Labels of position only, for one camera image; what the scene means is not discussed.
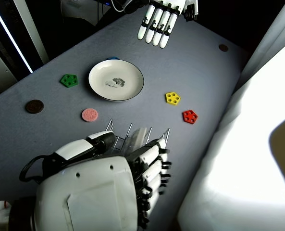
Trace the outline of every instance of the white plate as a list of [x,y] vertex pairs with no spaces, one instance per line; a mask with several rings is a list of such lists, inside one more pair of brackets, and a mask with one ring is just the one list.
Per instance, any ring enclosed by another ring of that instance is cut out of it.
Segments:
[[111,101],[129,100],[138,95],[144,84],[141,71],[123,60],[106,60],[92,68],[89,84],[96,94]]

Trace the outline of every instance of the gray tabletop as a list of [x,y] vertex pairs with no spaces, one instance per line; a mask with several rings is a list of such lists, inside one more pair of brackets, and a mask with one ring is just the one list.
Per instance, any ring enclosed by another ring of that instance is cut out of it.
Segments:
[[[233,92],[247,54],[238,46],[181,16],[165,49],[136,36],[146,8],[126,15],[50,61],[0,95],[0,200],[34,195],[34,182],[22,183],[19,173],[33,157],[51,154],[68,142],[102,131],[110,118],[114,131],[124,135],[130,123],[153,127],[151,138],[171,128],[168,148],[173,162],[167,192],[152,212],[149,230],[165,230],[187,192],[216,126]],[[228,46],[228,52],[218,49]],[[143,73],[143,90],[133,99],[114,103],[98,97],[88,85],[91,68],[107,57],[118,56]],[[66,88],[59,81],[76,74],[79,84]],[[165,102],[165,93],[181,97],[177,106]],[[39,114],[25,104],[42,100]],[[85,108],[99,112],[96,122],[81,119]],[[183,122],[182,112],[198,114],[194,125]],[[40,173],[40,165],[32,169]]]

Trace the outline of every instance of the white fabric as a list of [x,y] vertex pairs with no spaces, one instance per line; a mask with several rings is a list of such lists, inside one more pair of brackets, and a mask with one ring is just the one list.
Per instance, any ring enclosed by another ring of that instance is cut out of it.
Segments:
[[268,29],[241,73],[236,89],[247,82],[261,67],[285,46],[285,5]]
[[231,98],[178,213],[182,231],[285,231],[285,179],[270,150],[285,120],[285,47]]

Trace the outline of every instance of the pink round cookie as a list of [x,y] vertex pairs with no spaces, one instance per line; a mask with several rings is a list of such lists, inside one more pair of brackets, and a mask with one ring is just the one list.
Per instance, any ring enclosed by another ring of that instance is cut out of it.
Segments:
[[81,117],[86,122],[93,122],[98,118],[98,112],[93,108],[87,108],[82,112]]

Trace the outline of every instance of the light strip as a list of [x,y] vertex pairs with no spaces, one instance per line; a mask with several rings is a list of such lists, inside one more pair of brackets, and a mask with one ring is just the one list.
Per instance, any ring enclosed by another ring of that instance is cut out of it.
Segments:
[[11,33],[9,32],[9,30],[8,30],[7,26],[5,25],[5,23],[4,23],[3,19],[1,18],[1,16],[0,16],[0,23],[1,23],[1,25],[3,26],[3,29],[6,31],[7,35],[9,36],[9,38],[10,38],[11,42],[13,43],[14,47],[16,48],[17,52],[18,52],[19,55],[21,56],[23,62],[24,62],[25,65],[26,65],[26,67],[28,68],[28,70],[30,71],[30,73],[33,73],[31,67],[29,66],[27,60],[26,60],[25,57],[23,56],[21,50],[18,48],[18,46],[17,46],[17,44],[16,44],[14,38],[12,37]]

